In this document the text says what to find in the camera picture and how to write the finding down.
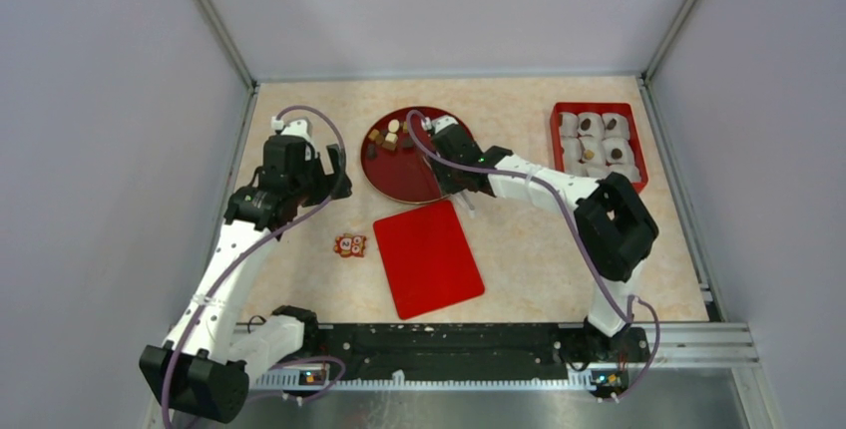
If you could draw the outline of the round dark red tray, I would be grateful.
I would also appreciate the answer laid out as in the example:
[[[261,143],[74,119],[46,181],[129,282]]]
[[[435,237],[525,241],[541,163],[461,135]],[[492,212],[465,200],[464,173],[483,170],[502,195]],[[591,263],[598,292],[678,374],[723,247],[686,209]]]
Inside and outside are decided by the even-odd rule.
[[[406,107],[394,110],[376,120],[365,132],[359,150],[359,161],[365,179],[378,192],[404,204],[429,204],[444,198],[427,157],[414,145],[406,123],[407,114],[420,111],[435,120],[452,117],[470,134],[457,116],[435,107]],[[388,123],[401,123],[399,134],[388,132]]]

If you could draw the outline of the red rectangular lid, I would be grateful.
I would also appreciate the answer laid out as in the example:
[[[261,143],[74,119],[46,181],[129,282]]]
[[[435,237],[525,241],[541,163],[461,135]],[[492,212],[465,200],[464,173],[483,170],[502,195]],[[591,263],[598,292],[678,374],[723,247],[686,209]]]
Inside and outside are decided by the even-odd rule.
[[[379,219],[373,230],[400,319],[484,294],[485,284],[451,202]]]

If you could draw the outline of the metal tongs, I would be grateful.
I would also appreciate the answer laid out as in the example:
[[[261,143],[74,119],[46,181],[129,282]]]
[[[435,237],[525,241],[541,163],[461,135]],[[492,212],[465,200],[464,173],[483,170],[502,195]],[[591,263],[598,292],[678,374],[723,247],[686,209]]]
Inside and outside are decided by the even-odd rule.
[[[461,193],[461,200],[466,208],[466,211],[470,218],[474,218],[476,216],[475,206],[473,205],[470,197],[466,193]]]

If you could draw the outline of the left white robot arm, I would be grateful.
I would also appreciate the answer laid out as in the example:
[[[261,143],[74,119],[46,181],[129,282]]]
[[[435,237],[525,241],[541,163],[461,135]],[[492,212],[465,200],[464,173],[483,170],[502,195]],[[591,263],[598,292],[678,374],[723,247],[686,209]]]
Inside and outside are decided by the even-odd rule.
[[[272,245],[331,201],[350,196],[343,143],[324,154],[330,173],[310,137],[271,136],[261,166],[229,197],[211,261],[181,319],[140,357],[164,427],[174,427],[177,413],[228,423],[276,362],[287,355],[307,362],[318,353],[317,332],[290,315],[273,316],[242,339],[234,333]]]

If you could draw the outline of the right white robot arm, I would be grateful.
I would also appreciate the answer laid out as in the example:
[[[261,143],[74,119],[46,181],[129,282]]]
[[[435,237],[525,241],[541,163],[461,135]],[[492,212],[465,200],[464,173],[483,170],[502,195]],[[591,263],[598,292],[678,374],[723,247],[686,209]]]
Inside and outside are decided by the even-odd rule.
[[[625,349],[622,330],[633,320],[636,282],[659,235],[633,183],[619,173],[565,174],[498,146],[483,151],[452,117],[426,119],[422,128],[432,146],[425,155],[444,194],[481,193],[564,218],[596,284],[586,350],[598,361],[613,360]]]

